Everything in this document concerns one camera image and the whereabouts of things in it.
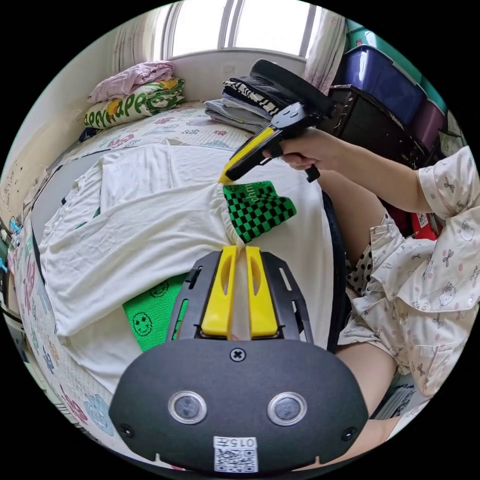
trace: hand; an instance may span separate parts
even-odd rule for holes
[[[302,136],[280,142],[285,160],[295,170],[306,170],[315,165],[319,170],[337,170],[347,144],[315,128],[308,128]],[[270,158],[270,153],[263,155]]]

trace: pillow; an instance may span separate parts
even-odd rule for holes
[[[96,103],[83,117],[85,127],[106,130],[135,122],[176,107],[184,97],[185,81],[179,78],[146,83],[122,98]]]

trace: person's leg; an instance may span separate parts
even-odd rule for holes
[[[370,228],[382,223],[385,208],[374,193],[335,171],[322,170],[318,183],[333,203],[347,259],[357,265],[370,243]]]

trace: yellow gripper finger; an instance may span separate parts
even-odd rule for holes
[[[250,338],[273,337],[278,330],[277,318],[272,305],[272,297],[270,296],[260,249],[247,246],[245,251],[248,275]]]
[[[209,337],[222,337],[230,340],[234,309],[236,260],[237,247],[224,247],[218,261],[210,298],[201,323],[202,332]]]

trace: polka dot shorts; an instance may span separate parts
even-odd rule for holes
[[[385,210],[385,217],[383,218],[381,225],[393,223],[394,220]],[[372,273],[372,243],[368,242],[368,246],[361,254],[360,260],[358,260],[355,268],[352,267],[350,260],[345,257],[346,263],[346,281],[352,286],[355,291],[363,296],[367,289],[367,284],[370,281],[370,275]]]

